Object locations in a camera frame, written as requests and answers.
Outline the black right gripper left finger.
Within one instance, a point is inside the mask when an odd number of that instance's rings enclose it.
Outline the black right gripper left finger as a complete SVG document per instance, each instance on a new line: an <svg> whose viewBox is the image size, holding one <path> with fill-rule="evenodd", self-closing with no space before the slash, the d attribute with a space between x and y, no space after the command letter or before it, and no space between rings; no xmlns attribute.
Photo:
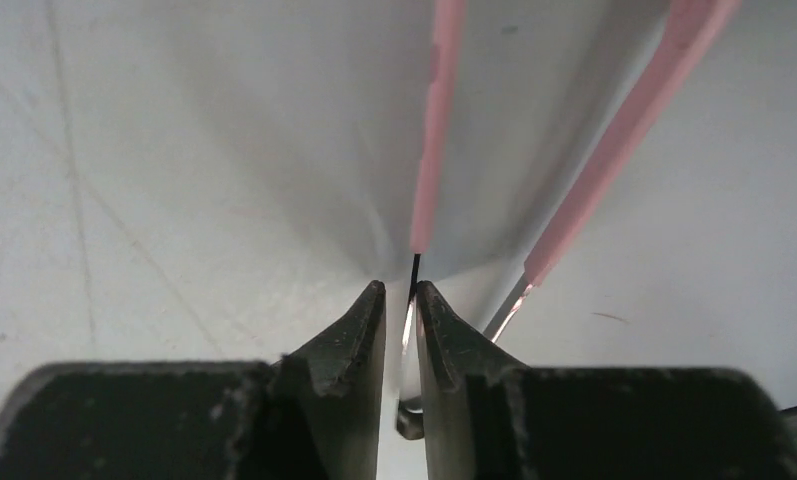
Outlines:
<svg viewBox="0 0 797 480"><path fill-rule="evenodd" d="M372 479L386 291L273 364L54 363L0 410L0 479Z"/></svg>

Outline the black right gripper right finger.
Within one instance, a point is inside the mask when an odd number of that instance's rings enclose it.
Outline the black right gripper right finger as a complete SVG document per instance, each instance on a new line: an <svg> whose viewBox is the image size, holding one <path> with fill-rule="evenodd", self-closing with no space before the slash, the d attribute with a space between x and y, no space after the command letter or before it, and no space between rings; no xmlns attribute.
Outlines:
<svg viewBox="0 0 797 480"><path fill-rule="evenodd" d="M526 365L416 292L432 479L797 479L797 443L729 368Z"/></svg>

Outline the pink handled metal tongs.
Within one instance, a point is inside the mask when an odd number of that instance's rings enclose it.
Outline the pink handled metal tongs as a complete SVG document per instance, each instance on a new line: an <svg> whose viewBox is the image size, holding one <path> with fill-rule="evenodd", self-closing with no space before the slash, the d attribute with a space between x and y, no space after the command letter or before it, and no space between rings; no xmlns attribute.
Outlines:
<svg viewBox="0 0 797 480"><path fill-rule="evenodd" d="M523 271L482 333L492 342L516 315L532 288L540 284L564 255L596 210L612 181L646 137L659 115L710 49L739 8L737 1L673 1L652 58L609 121L560 206L523 263ZM432 79L424 118L410 248L413 263L401 345L420 328L417 318L418 274L431 243L444 159L465 4L437 1L432 31Z"/></svg>

